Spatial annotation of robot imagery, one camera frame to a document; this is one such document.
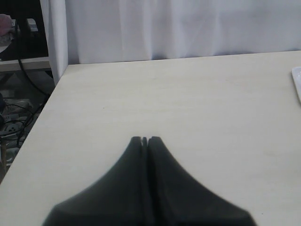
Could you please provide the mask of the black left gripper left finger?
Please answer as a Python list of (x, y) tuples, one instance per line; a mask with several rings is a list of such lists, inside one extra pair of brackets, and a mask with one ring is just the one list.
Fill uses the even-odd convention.
[(114, 166), (90, 187), (53, 207), (45, 226), (143, 226), (142, 143), (131, 138)]

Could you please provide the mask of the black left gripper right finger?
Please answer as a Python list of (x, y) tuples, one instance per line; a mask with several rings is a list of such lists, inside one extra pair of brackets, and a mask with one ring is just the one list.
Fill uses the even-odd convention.
[(251, 214), (219, 197), (192, 177), (160, 137), (149, 139), (148, 177), (161, 226), (254, 226)]

